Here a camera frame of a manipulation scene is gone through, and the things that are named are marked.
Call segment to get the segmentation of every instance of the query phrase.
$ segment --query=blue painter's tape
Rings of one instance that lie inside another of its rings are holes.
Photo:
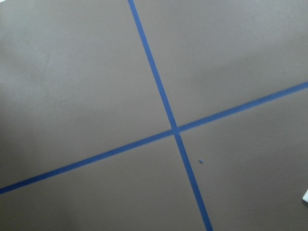
[[[180,151],[180,154],[181,154],[181,157],[182,157],[182,160],[183,160],[183,163],[184,163],[187,175],[188,175],[188,179],[191,183],[191,186],[192,186],[192,189],[193,189],[192,191],[193,191],[193,194],[196,198],[196,201],[197,201],[203,222],[205,224],[206,230],[207,231],[213,231],[213,227],[212,227],[211,221],[209,219],[209,216],[207,214],[207,210],[205,208],[205,204],[203,202],[202,196],[200,194],[200,190],[199,190],[196,178],[194,177],[193,169],[192,169],[192,166],[189,162],[189,159],[188,159],[182,138],[181,138],[179,133],[175,133],[174,137],[175,137],[175,140],[177,142],[177,145],[178,145],[178,148],[179,148],[179,151]]]
[[[215,121],[215,120],[218,120],[218,119],[222,119],[222,118],[227,117],[227,116],[231,116],[231,115],[233,115],[235,113],[239,113],[241,111],[245,111],[247,109],[259,106],[261,104],[264,104],[264,103],[276,100],[278,98],[281,98],[281,97],[284,97],[284,96],[296,93],[296,92],[298,92],[300,90],[304,90],[304,89],[307,89],[307,88],[308,88],[308,82],[304,82],[302,84],[298,84],[298,85],[293,86],[291,88],[287,88],[287,89],[281,90],[281,91],[276,92],[274,94],[271,94],[271,95],[268,95],[268,96],[265,96],[265,97],[262,97],[262,98],[250,101],[248,103],[241,104],[239,106],[227,109],[225,111],[218,112],[216,114],[213,114],[213,115],[204,117],[202,119],[198,119],[196,121],[193,121],[191,123],[182,125],[182,126],[179,127],[179,131],[182,132],[182,131],[185,131],[185,130],[189,130],[189,129],[198,127],[200,125],[204,125],[204,124],[210,123],[212,121]]]
[[[38,181],[41,181],[41,180],[44,180],[44,179],[47,179],[47,178],[50,178],[50,177],[53,177],[53,176],[56,176],[56,175],[68,172],[68,171],[71,171],[73,169],[76,169],[76,168],[79,168],[79,167],[82,167],[82,166],[94,163],[96,161],[99,161],[99,160],[111,157],[113,155],[116,155],[116,154],[119,154],[119,153],[122,153],[122,152],[125,152],[125,151],[128,151],[128,150],[131,150],[131,149],[134,149],[134,148],[137,148],[139,146],[142,146],[142,145],[145,145],[145,144],[157,141],[159,139],[162,139],[162,138],[165,138],[165,137],[168,137],[168,136],[171,136],[171,135],[173,135],[172,131],[168,130],[168,131],[165,131],[165,132],[162,132],[162,133],[150,136],[148,138],[145,138],[145,139],[142,139],[142,140],[139,140],[139,141],[136,141],[136,142],[124,145],[122,147],[119,147],[119,148],[107,151],[105,153],[102,153],[102,154],[99,154],[99,155],[96,155],[96,156],[93,156],[93,157],[90,157],[90,158],[78,161],[76,163],[73,163],[73,164],[70,164],[70,165],[67,165],[67,166],[64,166],[64,167],[52,170],[50,172],[43,173],[41,175],[38,175],[38,176],[35,176],[35,177],[32,177],[32,178],[23,180],[21,182],[18,182],[18,183],[6,186],[6,187],[0,189],[0,194],[3,194],[3,193],[6,193],[6,192],[9,192],[9,191],[12,191],[12,190],[24,187],[26,185],[33,184],[35,182],[38,182]]]
[[[164,104],[164,107],[165,107],[165,111],[166,111],[166,114],[168,116],[168,119],[169,119],[169,122],[170,122],[170,125],[171,125],[171,128],[172,128],[172,131],[173,131],[176,143],[178,145],[178,148],[179,148],[179,151],[180,151],[180,155],[182,157],[182,160],[183,160],[183,163],[184,163],[184,166],[185,166],[185,169],[186,169],[186,172],[187,172],[190,184],[192,186],[192,189],[193,189],[192,191],[193,191],[194,196],[196,198],[196,201],[197,201],[197,204],[198,204],[198,207],[199,207],[199,210],[200,210],[203,222],[205,224],[205,227],[206,227],[207,231],[212,231],[213,228],[212,228],[210,219],[208,217],[208,214],[207,214],[204,202],[202,200],[202,197],[201,197],[201,194],[200,194],[200,190],[199,190],[197,181],[196,181],[196,179],[194,177],[193,169],[192,169],[192,166],[191,166],[191,164],[189,162],[189,159],[188,159],[188,156],[187,156],[184,144],[182,142],[182,138],[180,136],[180,133],[179,133],[179,130],[178,130],[178,126],[177,126],[175,118],[173,116],[173,113],[172,113],[172,110],[171,110],[171,106],[169,104],[169,101],[168,101],[168,98],[167,98],[167,95],[166,95],[163,83],[162,83],[161,78],[159,76],[159,73],[158,73],[158,70],[157,70],[154,58],[152,56],[152,52],[151,52],[149,43],[148,43],[148,41],[146,39],[144,30],[142,28],[142,24],[141,24],[140,18],[138,16],[138,12],[137,12],[136,6],[135,6],[133,0],[128,0],[128,3],[129,3],[129,6],[130,6],[132,15],[134,17],[134,20],[135,20],[137,30],[139,32],[140,39],[141,39],[141,42],[142,42],[143,47],[144,47],[144,51],[145,51],[146,56],[148,58],[149,65],[151,67],[151,70],[152,70],[152,73],[153,73],[153,76],[154,76],[154,79],[155,79],[155,82],[156,82],[156,85],[157,85],[160,97],[161,97],[161,99],[163,101],[163,104]]]
[[[173,116],[173,113],[172,113],[172,110],[171,110],[171,107],[170,107],[170,104],[169,104],[169,101],[168,101],[168,98],[167,98],[167,95],[166,95],[166,92],[165,92],[165,89],[164,89],[164,86],[163,86],[163,83],[162,83],[162,80],[160,79],[154,58],[152,56],[152,52],[150,50],[148,40],[146,39],[140,18],[138,16],[137,9],[135,7],[134,1],[128,0],[128,3],[129,3],[129,6],[130,6],[132,15],[134,17],[134,20],[135,20],[136,27],[137,27],[137,30],[138,30],[138,33],[139,33],[145,54],[146,54],[146,57],[148,58],[148,61],[149,61],[149,64],[150,64],[150,67],[151,67],[151,70],[152,70],[152,73],[153,73],[153,76],[154,76],[154,79],[155,79],[155,82],[156,82],[156,85],[157,85],[157,88],[158,88],[158,91],[159,91],[159,94],[160,94],[160,97],[163,101],[165,111],[166,111],[166,114],[168,116],[170,125],[171,125],[172,129],[174,129],[174,128],[177,127],[177,124],[175,122],[175,119],[174,119],[174,116]]]

